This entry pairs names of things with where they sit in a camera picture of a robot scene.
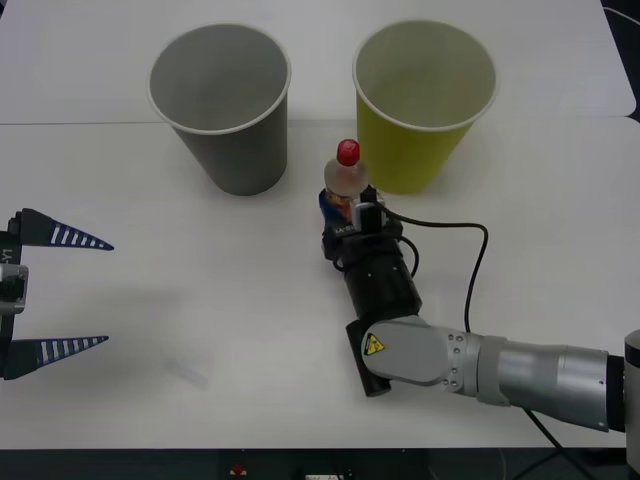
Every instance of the white table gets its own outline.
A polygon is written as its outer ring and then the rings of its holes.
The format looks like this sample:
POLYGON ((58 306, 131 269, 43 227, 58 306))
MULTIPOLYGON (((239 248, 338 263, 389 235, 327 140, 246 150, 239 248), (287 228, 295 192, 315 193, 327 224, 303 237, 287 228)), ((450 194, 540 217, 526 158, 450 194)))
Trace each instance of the white table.
POLYGON ((14 0, 0 21, 0 123, 158 121, 145 94, 155 56, 176 34, 225 21, 285 45, 292 118, 353 118, 357 44, 413 17, 476 34, 513 112, 634 110, 599 0, 14 0))
MULTIPOLYGON (((0 219, 40 209, 116 246, 27 248, 16 336, 109 342, 0 382, 0 448, 547 446, 515 408, 397 384, 365 398, 346 287, 320 251, 322 169, 350 122, 293 122, 290 164, 251 198, 217 190, 162 124, 0 126, 0 219)), ((472 328, 621 354, 638 328, 639 127, 512 117, 499 104, 417 218, 484 222, 472 328)), ((462 328, 475 232, 408 226, 423 317, 462 328)), ((623 446, 544 419, 566 446, 623 446)))

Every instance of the yellow warning sticker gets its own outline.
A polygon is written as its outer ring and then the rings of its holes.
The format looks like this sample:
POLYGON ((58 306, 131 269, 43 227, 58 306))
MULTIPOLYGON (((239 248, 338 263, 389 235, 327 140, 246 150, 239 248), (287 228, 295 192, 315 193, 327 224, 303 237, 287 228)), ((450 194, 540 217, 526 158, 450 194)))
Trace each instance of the yellow warning sticker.
POLYGON ((374 353, 381 352, 384 349, 385 346, 380 340, 378 340, 378 337, 376 337, 373 333, 367 335, 367 342, 364 345, 365 355, 373 355, 374 353))

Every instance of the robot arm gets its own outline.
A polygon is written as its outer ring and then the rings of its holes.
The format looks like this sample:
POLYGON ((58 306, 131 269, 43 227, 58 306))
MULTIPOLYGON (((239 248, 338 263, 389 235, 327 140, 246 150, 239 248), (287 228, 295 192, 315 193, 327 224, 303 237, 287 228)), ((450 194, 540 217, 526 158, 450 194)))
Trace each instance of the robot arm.
POLYGON ((0 378, 14 380, 108 340, 107 336, 14 340, 16 315, 25 309, 29 269, 22 247, 66 247, 111 251, 107 242, 25 208, 0 231, 0 378))
POLYGON ((595 430, 624 430, 622 390, 612 390, 616 382, 609 378, 620 377, 622 359, 601 350, 482 337, 432 327, 414 315, 373 324, 361 351, 366 368, 383 378, 595 430))
POLYGON ((366 395, 388 392, 394 380, 626 431, 627 463, 640 478, 640 330, 627 336, 623 359, 430 326, 398 248, 402 225, 376 201, 365 191, 345 224, 320 195, 324 254, 343 272, 358 317, 347 335, 366 395))

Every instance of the gray paper cup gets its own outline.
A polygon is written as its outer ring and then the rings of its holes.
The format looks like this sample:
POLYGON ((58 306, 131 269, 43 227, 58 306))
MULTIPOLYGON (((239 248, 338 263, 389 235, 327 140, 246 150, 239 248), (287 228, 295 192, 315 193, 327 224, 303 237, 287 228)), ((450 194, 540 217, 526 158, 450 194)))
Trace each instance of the gray paper cup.
POLYGON ((255 195, 287 167, 290 81, 289 58, 276 40, 253 27, 219 24, 170 42, 147 90, 216 185, 255 195))

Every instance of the bottle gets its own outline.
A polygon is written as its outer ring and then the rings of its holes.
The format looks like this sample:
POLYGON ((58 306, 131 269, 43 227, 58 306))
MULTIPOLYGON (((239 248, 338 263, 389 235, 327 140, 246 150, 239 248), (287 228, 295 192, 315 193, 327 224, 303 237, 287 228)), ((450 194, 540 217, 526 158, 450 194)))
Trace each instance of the bottle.
POLYGON ((336 158, 324 167, 324 183, 329 204, 351 221, 351 199, 358 196, 369 185, 369 171, 360 162, 360 145, 352 139, 338 144, 336 158))

